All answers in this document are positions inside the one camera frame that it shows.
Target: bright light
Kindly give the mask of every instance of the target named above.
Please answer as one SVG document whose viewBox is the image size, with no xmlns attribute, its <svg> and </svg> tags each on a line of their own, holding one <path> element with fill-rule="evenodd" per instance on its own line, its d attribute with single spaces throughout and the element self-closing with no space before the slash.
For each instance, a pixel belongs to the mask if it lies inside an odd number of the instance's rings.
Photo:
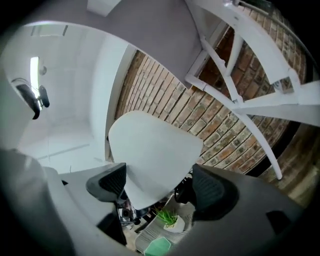
<svg viewBox="0 0 320 256">
<path fill-rule="evenodd" d="M 39 57 L 32 57 L 30 59 L 30 83 L 31 90 L 35 97 L 38 98 L 39 95 L 39 82 L 38 82 L 38 70 L 39 70 Z"/>
</svg>

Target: green plant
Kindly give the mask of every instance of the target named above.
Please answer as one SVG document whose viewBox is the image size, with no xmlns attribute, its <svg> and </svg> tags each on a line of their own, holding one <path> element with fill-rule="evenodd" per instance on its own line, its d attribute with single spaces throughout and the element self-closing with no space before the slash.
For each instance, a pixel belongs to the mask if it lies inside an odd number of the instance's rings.
<svg viewBox="0 0 320 256">
<path fill-rule="evenodd" d="M 173 211 L 168 211 L 166 209 L 162 209 L 162 210 L 155 209 L 155 212 L 157 213 L 156 216 L 159 217 L 167 227 L 175 224 L 178 219 L 175 212 Z"/>
</svg>

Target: table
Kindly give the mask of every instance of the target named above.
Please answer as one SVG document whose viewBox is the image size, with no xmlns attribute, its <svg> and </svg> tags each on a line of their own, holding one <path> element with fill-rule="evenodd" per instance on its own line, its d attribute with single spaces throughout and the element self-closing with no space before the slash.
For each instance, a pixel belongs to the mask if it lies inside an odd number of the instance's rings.
<svg viewBox="0 0 320 256">
<path fill-rule="evenodd" d="M 165 224 L 158 217 L 155 217 L 135 239 L 135 247 L 141 253 L 143 253 L 145 249 L 147 249 L 151 241 L 161 237 L 165 237 L 166 239 L 168 239 L 171 242 L 172 246 L 174 246 L 191 229 L 192 215 L 195 211 L 195 207 L 191 203 L 178 203 L 176 202 L 175 196 L 173 194 L 163 208 L 169 211 L 175 211 L 176 214 L 184 220 L 184 231 L 181 233 L 171 233 L 169 231 L 166 231 L 164 230 Z"/>
</svg>

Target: brick wall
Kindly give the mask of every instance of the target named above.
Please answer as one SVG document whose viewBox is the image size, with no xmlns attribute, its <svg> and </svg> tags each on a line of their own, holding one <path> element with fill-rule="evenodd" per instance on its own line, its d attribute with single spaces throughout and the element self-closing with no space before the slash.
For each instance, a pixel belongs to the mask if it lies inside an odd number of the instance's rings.
<svg viewBox="0 0 320 256">
<path fill-rule="evenodd" d="M 243 7 L 242 10 L 271 35 L 288 63 L 304 81 L 306 60 L 294 39 L 257 12 Z M 280 20 L 283 19 L 277 12 L 274 15 Z M 234 31 L 229 28 L 216 49 L 226 63 L 233 38 Z M 198 136 L 204 141 L 201 156 L 197 161 L 199 164 L 246 173 L 265 157 L 256 138 L 226 107 L 195 87 L 185 89 L 171 73 L 148 56 L 143 57 L 134 75 L 133 79 L 133 75 L 128 72 L 128 80 L 133 82 L 125 85 L 128 93 L 121 98 L 124 107 L 117 111 L 117 118 L 129 111 L 141 110 Z M 246 43 L 243 44 L 231 76 L 238 93 L 245 100 L 274 92 L 257 57 Z M 199 77 L 230 97 L 226 84 L 211 59 Z M 284 79 L 282 86 L 288 88 L 291 85 Z M 277 118 L 250 118 L 271 146 L 278 141 L 288 124 L 287 120 Z"/>
</svg>

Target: chair backrest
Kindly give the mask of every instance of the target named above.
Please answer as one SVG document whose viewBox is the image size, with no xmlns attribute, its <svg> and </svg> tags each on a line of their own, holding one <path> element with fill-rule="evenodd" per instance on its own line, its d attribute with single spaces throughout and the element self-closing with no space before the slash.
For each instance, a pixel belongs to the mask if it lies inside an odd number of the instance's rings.
<svg viewBox="0 0 320 256">
<path fill-rule="evenodd" d="M 116 163 L 126 163 L 124 187 L 133 207 L 149 207 L 167 196 L 198 159 L 203 141 L 142 111 L 120 117 L 109 131 Z"/>
</svg>

